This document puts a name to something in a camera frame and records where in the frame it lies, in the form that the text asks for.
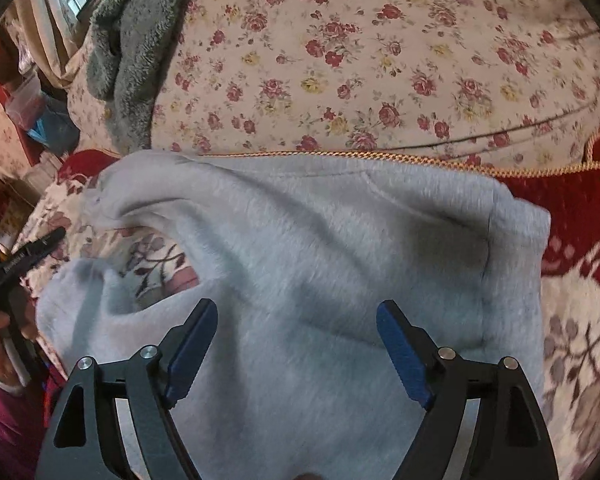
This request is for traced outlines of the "left maroon sleeve forearm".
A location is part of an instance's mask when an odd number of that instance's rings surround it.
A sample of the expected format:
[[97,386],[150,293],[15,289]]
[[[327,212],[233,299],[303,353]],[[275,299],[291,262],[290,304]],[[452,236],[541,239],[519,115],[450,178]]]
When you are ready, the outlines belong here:
[[32,479],[50,421],[52,404],[66,381],[54,368],[47,382],[23,387],[0,356],[0,479]]

